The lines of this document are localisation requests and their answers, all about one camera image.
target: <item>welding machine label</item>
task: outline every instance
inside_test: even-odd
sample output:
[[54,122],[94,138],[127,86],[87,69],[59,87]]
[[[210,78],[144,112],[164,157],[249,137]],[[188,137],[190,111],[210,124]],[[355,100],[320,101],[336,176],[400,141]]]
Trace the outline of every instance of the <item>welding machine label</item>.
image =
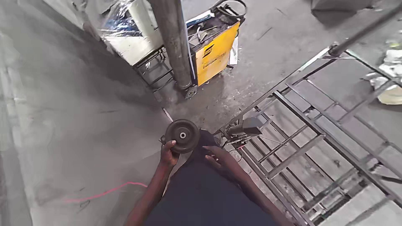
[[211,45],[210,47],[208,47],[208,48],[204,51],[204,56],[203,56],[202,58],[208,56],[208,55],[212,52],[212,47],[213,47],[213,45]]
[[237,22],[195,53],[199,86],[225,69],[239,25]]

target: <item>red wire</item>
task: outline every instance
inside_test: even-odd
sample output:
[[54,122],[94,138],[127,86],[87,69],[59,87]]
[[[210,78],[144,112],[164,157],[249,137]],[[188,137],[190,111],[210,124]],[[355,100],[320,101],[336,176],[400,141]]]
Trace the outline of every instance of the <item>red wire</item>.
[[143,186],[143,187],[148,187],[147,185],[145,185],[145,184],[143,184],[143,183],[140,183],[140,182],[131,182],[131,181],[129,181],[129,182],[124,183],[124,184],[122,184],[122,185],[120,185],[120,186],[118,186],[118,187],[115,187],[115,188],[113,188],[113,189],[110,189],[110,190],[108,190],[108,191],[105,191],[105,192],[102,193],[102,194],[98,194],[98,195],[94,195],[94,196],[87,197],[87,198],[82,198],[82,199],[66,199],[66,202],[67,202],[67,203],[77,203],[77,202],[79,203],[79,202],[83,202],[83,201],[87,201],[87,200],[91,200],[91,199],[96,199],[96,198],[102,197],[102,196],[104,196],[104,195],[107,195],[107,194],[109,194],[110,192],[114,192],[114,191],[116,191],[116,190],[118,190],[118,189],[120,189],[120,188],[122,188],[122,187],[124,187],[124,186],[126,186],[126,185],[140,185],[140,186]]

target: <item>black pulley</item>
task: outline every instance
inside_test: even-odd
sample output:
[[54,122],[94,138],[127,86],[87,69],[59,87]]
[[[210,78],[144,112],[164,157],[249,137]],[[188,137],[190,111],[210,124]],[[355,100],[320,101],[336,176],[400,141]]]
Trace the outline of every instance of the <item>black pulley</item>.
[[162,144],[166,144],[167,141],[175,140],[176,145],[170,150],[184,154],[192,151],[197,146],[199,139],[200,131],[192,121],[178,119],[168,126],[160,141]]

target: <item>metal crossbar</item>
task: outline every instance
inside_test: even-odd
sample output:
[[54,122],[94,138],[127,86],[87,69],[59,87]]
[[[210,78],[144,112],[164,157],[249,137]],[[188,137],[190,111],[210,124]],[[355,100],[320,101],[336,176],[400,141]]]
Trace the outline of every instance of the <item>metal crossbar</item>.
[[[365,65],[366,67],[374,70],[380,75],[388,78],[388,81],[385,84],[383,84],[379,89],[367,95],[363,101],[359,102],[352,108],[346,108],[342,103],[338,102],[335,98],[327,94],[322,88],[318,87],[310,79],[310,77],[313,76],[316,72],[334,63],[339,58],[329,59],[312,72],[297,79],[297,75],[299,72],[308,67],[317,59],[321,59],[326,54],[325,51],[322,51],[316,57],[314,57],[314,60],[310,60],[308,62],[308,65],[302,66],[303,69],[300,68],[294,71],[289,76],[287,76],[275,87],[273,87],[267,93],[265,93],[261,98],[255,101],[252,105],[250,105],[244,111],[242,111],[242,113],[240,113],[239,116],[233,118],[227,125],[225,125],[219,131],[217,131],[224,134],[224,136],[228,139],[228,143],[232,143],[232,145],[238,150],[239,154],[242,155],[243,159],[250,165],[252,170],[256,172],[256,174],[261,178],[264,184],[278,198],[278,200],[283,204],[283,206],[287,209],[287,211],[294,217],[294,219],[297,221],[299,225],[312,226],[319,224],[322,220],[321,221],[317,220],[316,218],[317,215],[319,215],[320,213],[326,214],[326,216],[332,214],[333,212],[336,211],[336,209],[340,208],[342,205],[347,203],[347,201],[353,198],[349,197],[348,195],[345,196],[348,193],[348,191],[351,191],[353,189],[361,191],[367,185],[367,183],[372,183],[373,185],[378,187],[385,194],[386,198],[381,200],[379,203],[375,204],[373,207],[370,207],[368,210],[364,211],[361,215],[357,216],[347,226],[356,225],[357,223],[361,222],[362,220],[366,219],[368,216],[373,214],[380,207],[384,206],[385,204],[391,201],[393,201],[397,206],[402,208],[401,197],[399,197],[393,190],[391,190],[388,186],[386,186],[382,182],[382,180],[385,180],[400,183],[402,181],[402,172],[398,171],[392,164],[390,164],[386,159],[380,156],[380,154],[388,147],[392,147],[394,150],[397,151],[397,153],[400,154],[402,154],[402,150],[394,143],[391,143],[384,134],[382,134],[376,128],[367,123],[363,118],[357,115],[357,112],[359,112],[368,103],[372,102],[378,95],[380,95],[388,87],[395,84],[398,85],[399,87],[402,87],[402,82],[400,81],[400,78],[394,78],[388,74],[384,74],[383,72],[375,69],[374,67],[371,67],[369,64],[365,63],[360,58],[358,58],[353,52],[346,51],[345,53],[351,57],[348,58],[347,60],[354,60],[356,61],[356,63]],[[292,78],[293,80],[294,78],[296,78],[297,81],[290,84],[288,82],[289,78]],[[297,89],[297,85],[303,81],[306,81],[307,84],[312,86],[312,88],[318,90],[321,94],[330,99],[332,101],[330,105],[327,106],[325,109],[321,109],[319,106],[312,104]],[[286,88],[279,91],[278,88],[283,87],[284,85],[286,86]],[[299,109],[298,107],[296,107],[295,104],[286,97],[286,95],[290,94],[291,92],[295,93],[297,97],[302,99],[310,107],[307,110]],[[264,100],[268,101],[260,108],[258,105]],[[293,132],[290,135],[286,134],[285,131],[280,127],[280,125],[265,113],[273,106],[273,103],[277,101],[282,106],[285,106],[287,109],[289,109],[298,119],[300,119],[304,123],[304,125],[299,127],[295,132]],[[335,106],[339,106],[342,110],[346,112],[338,120],[335,120],[327,113],[329,109]],[[272,128],[284,138],[284,140],[281,141],[281,144],[276,144],[276,146],[271,148],[264,140],[262,140],[260,137],[257,137],[256,139],[258,139],[258,141],[262,143],[264,148],[268,150],[268,152],[264,152],[262,148],[253,140],[252,137],[250,138],[245,137],[246,139],[244,139],[243,137],[242,139],[238,139],[226,133],[226,128],[228,126],[233,125],[233,123],[235,123],[236,121],[241,122],[243,119],[243,115],[251,110],[256,111],[256,113],[254,114],[255,116],[262,116],[266,120],[266,123],[264,123],[263,127],[266,128],[267,125],[272,126]],[[311,110],[316,111],[318,114],[310,118],[308,114]],[[317,121],[321,118],[325,118],[331,124],[333,124],[334,128],[341,131],[349,139],[351,139],[363,150],[365,150],[367,152],[367,155],[364,158],[361,159],[358,158],[356,154],[353,151],[351,151],[344,144],[342,140],[339,140],[338,138],[336,138],[336,136],[334,136],[333,134],[334,131],[329,130],[326,127],[323,127],[322,125],[320,125],[320,123],[317,123]],[[372,150],[366,143],[361,141],[358,137],[356,137],[354,134],[352,134],[344,127],[343,124],[349,122],[351,119],[356,119],[364,126],[364,128],[373,132],[376,136],[378,136],[382,140],[382,143],[379,144],[376,150]],[[316,135],[302,147],[299,147],[294,142],[294,139],[298,135],[303,134],[307,128],[310,128],[314,133],[316,133]],[[320,166],[320,163],[314,161],[308,154],[308,151],[312,147],[316,146],[320,141],[327,143],[328,146],[332,149],[332,151],[339,153],[345,160],[347,160],[347,162],[349,162],[353,166],[353,168],[347,170],[338,178],[331,177]],[[253,146],[253,148],[255,148],[259,152],[259,154],[262,157],[259,157],[259,159],[255,157],[248,150],[247,146],[244,145],[247,142],[249,142]],[[277,153],[280,152],[285,147],[286,144],[290,144],[290,146],[295,150],[295,152],[292,153],[286,159],[281,159],[277,155]],[[274,161],[271,160],[271,158],[278,161],[279,164],[275,164]],[[319,191],[319,193],[312,192],[311,189],[309,189],[303,183],[303,181],[297,177],[297,172],[291,170],[291,168],[289,167],[293,162],[298,161],[300,158],[306,160],[307,163],[311,167],[313,167],[315,171],[319,172],[323,176],[323,179],[328,183],[330,183],[329,186]],[[272,170],[269,171],[262,165],[262,163],[265,161],[268,161],[270,166],[273,168]],[[369,162],[372,161],[377,161],[378,164],[381,165],[381,167],[385,167],[388,170],[390,170],[393,174],[397,176],[397,178],[376,175],[373,172],[371,172],[371,170],[368,167],[368,164]],[[292,188],[294,193],[301,198],[301,200],[304,203],[303,206],[299,207],[295,203],[295,201],[291,198],[291,196],[287,193],[287,191],[285,191],[281,187],[281,184],[277,180],[275,180],[277,176],[283,178],[285,183],[287,183]],[[358,178],[358,180],[355,183],[345,184],[351,178]],[[334,192],[336,191],[340,192],[340,194],[343,195],[345,198],[331,199],[331,195],[334,194]],[[329,204],[329,206],[332,209],[328,209],[323,206],[322,203],[325,200],[329,200],[330,203],[332,203]]]

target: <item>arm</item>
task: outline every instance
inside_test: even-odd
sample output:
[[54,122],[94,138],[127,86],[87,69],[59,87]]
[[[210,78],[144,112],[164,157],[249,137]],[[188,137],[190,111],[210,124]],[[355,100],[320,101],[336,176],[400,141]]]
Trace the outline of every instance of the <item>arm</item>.
[[141,225],[152,209],[161,200],[170,172],[178,160],[178,154],[170,151],[170,148],[172,148],[175,143],[176,141],[169,141],[162,147],[160,151],[160,162],[156,168],[156,172],[152,177],[145,194],[130,212],[125,226]]
[[214,157],[206,155],[206,159],[220,171],[229,171],[241,186],[244,194],[264,212],[268,213],[280,226],[294,226],[285,215],[255,185],[251,177],[240,167],[227,151],[216,146],[204,146]]

